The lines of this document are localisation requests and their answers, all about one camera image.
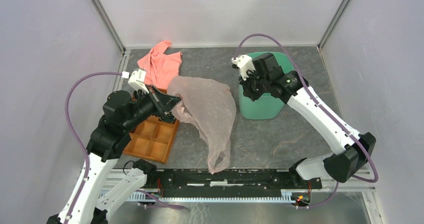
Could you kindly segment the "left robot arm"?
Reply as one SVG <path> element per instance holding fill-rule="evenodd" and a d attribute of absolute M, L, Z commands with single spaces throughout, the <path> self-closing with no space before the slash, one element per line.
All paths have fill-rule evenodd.
<path fill-rule="evenodd" d="M 88 163 L 82 168 L 70 199 L 63 210 L 49 217 L 49 224 L 107 224 L 119 207 L 141 187 L 157 182 L 156 166 L 140 159 L 105 195 L 101 195 L 109 173 L 131 141 L 130 132 L 150 116 L 164 117 L 181 102 L 181 98 L 162 93 L 154 86 L 135 92 L 111 93 L 103 105 L 98 126 L 84 149 Z"/>

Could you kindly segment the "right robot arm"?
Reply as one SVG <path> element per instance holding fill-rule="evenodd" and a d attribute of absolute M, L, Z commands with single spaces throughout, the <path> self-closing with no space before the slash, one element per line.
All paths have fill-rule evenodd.
<path fill-rule="evenodd" d="M 333 112 L 295 70 L 288 73 L 278 65 L 272 53 L 256 58 L 241 55 L 233 58 L 232 67 L 240 73 L 243 95 L 256 101 L 264 94 L 281 100 L 301 114 L 324 138 L 331 153 L 305 158 L 292 167 L 289 183 L 302 188 L 310 179 L 329 176 L 345 183 L 361 169 L 373 152 L 376 138 L 370 132 L 360 133 Z"/>

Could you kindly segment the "green plastic trash bin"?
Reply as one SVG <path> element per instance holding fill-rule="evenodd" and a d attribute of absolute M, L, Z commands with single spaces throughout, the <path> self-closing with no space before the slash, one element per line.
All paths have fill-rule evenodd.
<path fill-rule="evenodd" d="M 282 67 L 285 73 L 294 70 L 293 65 L 284 53 L 271 52 L 279 66 Z M 243 95 L 243 87 L 238 87 L 238 101 L 239 111 L 243 117 L 249 120 L 266 120 L 275 118 L 282 108 L 284 103 L 280 99 L 272 97 L 270 94 L 263 94 L 260 99 L 251 101 L 249 98 Z"/>

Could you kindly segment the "pink plastic trash bag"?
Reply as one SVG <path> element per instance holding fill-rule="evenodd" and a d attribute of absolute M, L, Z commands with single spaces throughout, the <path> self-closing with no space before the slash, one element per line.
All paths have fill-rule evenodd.
<path fill-rule="evenodd" d="M 194 125 L 207 144 L 208 171 L 215 174 L 228 168 L 237 113 L 230 87 L 213 79 L 176 76 L 167 93 L 181 98 L 172 114 L 177 120 Z"/>

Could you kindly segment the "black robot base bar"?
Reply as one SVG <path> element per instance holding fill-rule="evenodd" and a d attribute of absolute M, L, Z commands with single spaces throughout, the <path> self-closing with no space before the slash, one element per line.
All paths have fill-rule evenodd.
<path fill-rule="evenodd" d="M 145 189 L 163 198 L 277 198 L 281 191 L 321 189 L 320 178 L 302 180 L 288 169 L 158 169 L 149 173 Z"/>

